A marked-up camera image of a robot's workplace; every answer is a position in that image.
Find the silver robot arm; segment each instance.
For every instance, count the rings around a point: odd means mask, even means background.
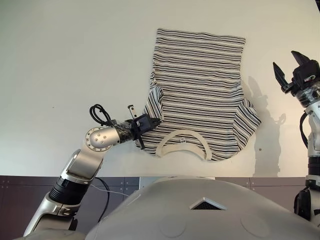
[[[112,120],[109,121],[109,126],[94,127],[85,134],[81,149],[72,154],[52,190],[44,196],[24,236],[36,230],[75,230],[75,215],[88,187],[101,168],[106,151],[130,140],[140,140],[141,147],[144,146],[141,134],[155,128],[160,120],[150,118],[147,114],[137,117],[133,105],[128,108],[133,120],[121,123]]]
[[[287,83],[285,74],[275,63],[273,69],[281,90],[291,93],[305,108],[300,132],[308,149],[308,175],[306,187],[295,197],[294,212],[320,228],[320,67],[317,61],[297,51],[291,53],[299,64],[293,71],[291,83]],[[303,121],[307,116],[311,127],[308,139],[303,132]]]

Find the striped t-shirt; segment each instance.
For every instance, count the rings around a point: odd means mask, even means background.
[[[246,146],[261,121],[241,86],[245,41],[229,35],[157,30],[144,112],[162,122],[142,135],[145,151],[156,154],[160,142],[177,130],[200,134],[213,161],[228,159]],[[205,152],[203,142],[191,134],[173,136],[164,146],[186,143]]]

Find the white table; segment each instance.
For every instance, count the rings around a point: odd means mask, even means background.
[[[291,50],[320,61],[314,0],[7,0],[0,2],[0,175],[59,175],[97,125],[88,113],[93,104],[119,120],[129,118],[129,104],[141,112],[157,28],[245,37],[244,92],[263,123],[225,161],[189,152],[157,158],[128,142],[106,154],[100,176],[307,174],[303,108],[281,92],[272,62],[290,81],[298,66]]]

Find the black cable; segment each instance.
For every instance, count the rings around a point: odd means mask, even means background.
[[[99,217],[99,220],[98,220],[98,223],[99,223],[101,221],[102,217],[104,216],[104,214],[105,214],[105,212],[106,212],[106,210],[108,208],[108,205],[109,205],[110,192],[108,192],[108,191],[110,191],[110,189],[109,189],[109,186],[106,184],[106,182],[103,181],[100,177],[95,177],[95,178],[98,179],[104,185],[105,190],[107,190],[107,192],[106,192],[107,193],[107,199],[106,199],[106,203],[105,203],[104,209],[102,211],[102,214]]]
[[[106,119],[106,121],[102,120],[96,113],[96,110],[99,110],[100,113],[102,113]],[[90,116],[95,120],[98,124],[101,126],[106,125],[106,126],[113,126],[113,122],[111,120],[110,115],[107,113],[107,111],[100,105],[100,104],[95,104],[89,109]]]
[[[302,141],[304,143],[304,145],[306,146],[306,148],[308,148],[308,139],[304,133],[304,129],[303,129],[303,123],[306,119],[306,117],[308,116],[308,114],[306,114],[305,112],[302,114],[301,118],[300,118],[300,125],[299,125],[299,129],[300,129],[300,133],[301,133],[301,137],[302,137]]]

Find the vent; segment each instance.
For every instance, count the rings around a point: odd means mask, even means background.
[[[227,210],[227,208],[206,197],[201,198],[189,207],[191,210]]]

